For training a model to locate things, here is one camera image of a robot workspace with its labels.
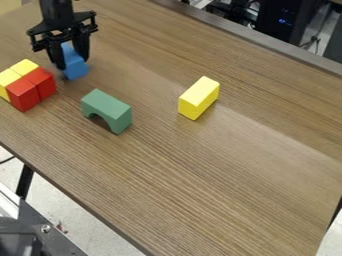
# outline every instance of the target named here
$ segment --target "green block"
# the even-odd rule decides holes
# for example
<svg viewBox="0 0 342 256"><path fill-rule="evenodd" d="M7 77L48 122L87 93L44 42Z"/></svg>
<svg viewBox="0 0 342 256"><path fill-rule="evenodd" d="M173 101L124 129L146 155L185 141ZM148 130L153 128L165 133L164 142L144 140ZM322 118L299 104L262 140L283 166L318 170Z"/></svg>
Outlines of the green block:
<svg viewBox="0 0 342 256"><path fill-rule="evenodd" d="M132 109L99 89L94 89L81 99L82 113L91 118L99 115L115 134L120 134L132 123Z"/></svg>

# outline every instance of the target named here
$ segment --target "yellow cube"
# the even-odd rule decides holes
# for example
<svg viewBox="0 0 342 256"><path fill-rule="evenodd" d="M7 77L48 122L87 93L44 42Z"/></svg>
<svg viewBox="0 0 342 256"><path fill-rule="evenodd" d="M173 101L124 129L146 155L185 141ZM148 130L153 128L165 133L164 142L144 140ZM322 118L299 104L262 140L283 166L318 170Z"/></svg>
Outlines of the yellow cube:
<svg viewBox="0 0 342 256"><path fill-rule="evenodd" d="M24 59L18 62L17 64L13 65L12 67L10 67L10 69L12 69L14 72L17 72L19 75L24 76L38 67L39 66L36 63L28 59Z"/></svg>
<svg viewBox="0 0 342 256"><path fill-rule="evenodd" d="M7 101L10 101L6 86L20 79L21 76L15 73L13 70L6 69L5 71L0 73L0 97L4 98Z"/></svg>
<svg viewBox="0 0 342 256"><path fill-rule="evenodd" d="M179 97L178 112L196 120L217 100L220 83L203 76Z"/></svg>

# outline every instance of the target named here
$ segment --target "toy block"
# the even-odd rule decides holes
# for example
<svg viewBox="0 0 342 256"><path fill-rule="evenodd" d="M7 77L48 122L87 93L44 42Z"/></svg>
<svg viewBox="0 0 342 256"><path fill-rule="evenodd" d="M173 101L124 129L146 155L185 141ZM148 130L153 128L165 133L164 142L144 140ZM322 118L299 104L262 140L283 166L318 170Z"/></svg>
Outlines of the toy block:
<svg viewBox="0 0 342 256"><path fill-rule="evenodd" d="M17 64L13 65L12 67L10 67L10 69L18 73L19 75L24 76L38 67L39 66L36 63L28 59L24 59L18 62Z"/></svg>
<svg viewBox="0 0 342 256"><path fill-rule="evenodd" d="M217 100L220 84L203 76L179 97L178 112L196 120Z"/></svg>
<svg viewBox="0 0 342 256"><path fill-rule="evenodd" d="M57 91L53 75L41 67L28 73L25 79L36 85L41 101L47 99Z"/></svg>
<svg viewBox="0 0 342 256"><path fill-rule="evenodd" d="M99 115L115 134L120 134L132 123L131 107L98 89L82 98L81 107L85 117Z"/></svg>
<svg viewBox="0 0 342 256"><path fill-rule="evenodd" d="M89 66L84 59L68 44L62 44L66 68L64 75L69 80L75 80L89 73Z"/></svg>
<svg viewBox="0 0 342 256"><path fill-rule="evenodd" d="M26 112L40 102L36 86L25 77L8 85L6 90L11 104L22 112Z"/></svg>
<svg viewBox="0 0 342 256"><path fill-rule="evenodd" d="M16 80L20 79L21 76L16 72L6 69L5 71L0 73L0 97L4 98L7 101L10 101L8 97L8 93L6 91L6 87Z"/></svg>

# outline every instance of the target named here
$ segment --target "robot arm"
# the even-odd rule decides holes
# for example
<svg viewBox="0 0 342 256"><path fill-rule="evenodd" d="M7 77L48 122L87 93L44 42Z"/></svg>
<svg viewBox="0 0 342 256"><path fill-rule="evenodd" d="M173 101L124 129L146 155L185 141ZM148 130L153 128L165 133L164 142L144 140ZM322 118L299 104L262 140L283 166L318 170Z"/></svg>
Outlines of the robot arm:
<svg viewBox="0 0 342 256"><path fill-rule="evenodd" d="M87 61L90 35L98 31L96 13L74 13L71 0L40 0L39 4L43 21L27 31L33 51L45 49L51 62L64 70L65 61L61 44L72 41L76 52ZM88 19L90 24L84 25L83 22Z"/></svg>

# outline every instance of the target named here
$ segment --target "red block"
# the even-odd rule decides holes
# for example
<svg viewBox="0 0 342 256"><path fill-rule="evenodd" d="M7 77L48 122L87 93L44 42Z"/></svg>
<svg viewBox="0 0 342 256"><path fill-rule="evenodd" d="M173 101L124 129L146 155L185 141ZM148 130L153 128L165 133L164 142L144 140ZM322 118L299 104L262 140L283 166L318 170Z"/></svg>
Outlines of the red block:
<svg viewBox="0 0 342 256"><path fill-rule="evenodd" d="M33 108L40 102L36 86L24 77L6 86L11 104L21 112Z"/></svg>
<svg viewBox="0 0 342 256"><path fill-rule="evenodd" d="M57 90L53 75L41 67L28 73L24 78L37 86L41 101L50 97Z"/></svg>

